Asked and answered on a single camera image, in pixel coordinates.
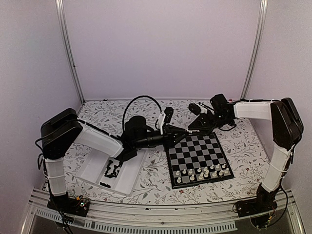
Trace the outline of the white bishop piece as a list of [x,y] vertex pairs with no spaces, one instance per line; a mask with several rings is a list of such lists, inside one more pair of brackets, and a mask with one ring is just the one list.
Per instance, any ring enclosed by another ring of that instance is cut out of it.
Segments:
[[198,179],[199,179],[199,180],[202,180],[202,179],[203,179],[203,175],[204,175],[204,173],[201,172],[200,175],[199,175],[199,177],[198,177]]

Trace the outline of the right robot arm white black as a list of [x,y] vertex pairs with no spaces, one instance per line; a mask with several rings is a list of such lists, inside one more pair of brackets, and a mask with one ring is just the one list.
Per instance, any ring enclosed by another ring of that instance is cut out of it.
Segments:
[[210,134],[224,125],[233,126],[239,119],[270,122],[273,154],[260,190],[272,194],[279,189],[304,131],[299,112],[290,97],[229,101],[223,94],[217,94],[210,99],[210,106],[201,102],[191,103],[188,109],[197,116],[188,129],[197,134]]

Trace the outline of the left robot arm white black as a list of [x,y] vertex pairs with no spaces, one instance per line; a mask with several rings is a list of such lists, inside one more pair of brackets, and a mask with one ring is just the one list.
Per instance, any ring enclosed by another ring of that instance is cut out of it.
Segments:
[[69,108],[43,123],[41,137],[35,142],[41,149],[45,177],[53,203],[63,212],[73,204],[69,198],[64,157],[73,146],[86,147],[89,155],[78,178],[112,193],[130,195],[137,182],[146,150],[159,145],[173,147],[189,133],[170,124],[172,109],[160,112],[156,128],[143,116],[124,120],[120,136],[78,118]]

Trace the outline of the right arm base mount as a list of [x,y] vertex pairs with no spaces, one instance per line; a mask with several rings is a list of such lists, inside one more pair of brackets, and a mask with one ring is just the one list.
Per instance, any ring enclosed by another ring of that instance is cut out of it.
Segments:
[[275,198],[262,200],[262,196],[257,196],[256,198],[236,202],[233,211],[238,214],[238,217],[248,216],[255,228],[264,229],[273,220],[276,208]]

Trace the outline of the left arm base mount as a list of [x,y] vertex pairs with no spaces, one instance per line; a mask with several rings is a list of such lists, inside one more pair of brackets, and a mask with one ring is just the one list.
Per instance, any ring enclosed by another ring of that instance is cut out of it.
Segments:
[[90,199],[80,195],[69,197],[68,194],[50,196],[47,207],[62,213],[86,217],[89,211]]

